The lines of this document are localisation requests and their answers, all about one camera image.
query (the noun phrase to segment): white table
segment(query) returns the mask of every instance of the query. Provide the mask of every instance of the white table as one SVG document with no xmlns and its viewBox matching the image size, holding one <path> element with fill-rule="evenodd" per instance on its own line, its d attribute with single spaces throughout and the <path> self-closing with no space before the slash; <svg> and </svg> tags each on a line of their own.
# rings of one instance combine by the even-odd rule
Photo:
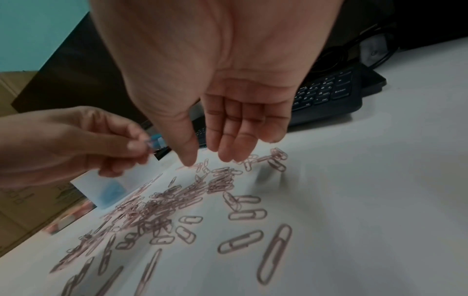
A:
<svg viewBox="0 0 468 296">
<path fill-rule="evenodd" d="M 468 39 L 397 53 L 378 72 L 388 86 L 351 117 L 278 145 L 290 156 L 278 194 L 315 252 L 297 280 L 310 295 L 468 295 Z M 38 233 L 0 258 L 2 294 L 34 295 L 56 240 Z"/>
</svg>

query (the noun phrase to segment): cardboard box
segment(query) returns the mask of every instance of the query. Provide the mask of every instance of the cardboard box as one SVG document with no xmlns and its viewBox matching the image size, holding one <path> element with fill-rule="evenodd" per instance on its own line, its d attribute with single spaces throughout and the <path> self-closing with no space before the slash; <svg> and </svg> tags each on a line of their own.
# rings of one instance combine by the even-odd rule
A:
<svg viewBox="0 0 468 296">
<path fill-rule="evenodd" d="M 11 246 L 23 237 L 28 238 L 27 231 L 13 220 L 0 213 L 0 257 L 11 250 Z"/>
<path fill-rule="evenodd" d="M 84 195 L 70 183 L 0 189 L 0 213 L 31 232 L 83 198 Z"/>
</svg>

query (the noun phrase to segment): palm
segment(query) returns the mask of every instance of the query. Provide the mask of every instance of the palm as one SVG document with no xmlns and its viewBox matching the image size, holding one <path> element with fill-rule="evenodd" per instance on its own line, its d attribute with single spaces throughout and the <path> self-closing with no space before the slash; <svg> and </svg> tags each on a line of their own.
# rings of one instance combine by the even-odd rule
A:
<svg viewBox="0 0 468 296">
<path fill-rule="evenodd" d="M 130 97 L 188 165 L 197 141 L 187 111 L 198 98 L 208 148 L 223 161 L 283 138 L 340 1 L 110 2 L 92 1 L 93 16 Z"/>
</svg>

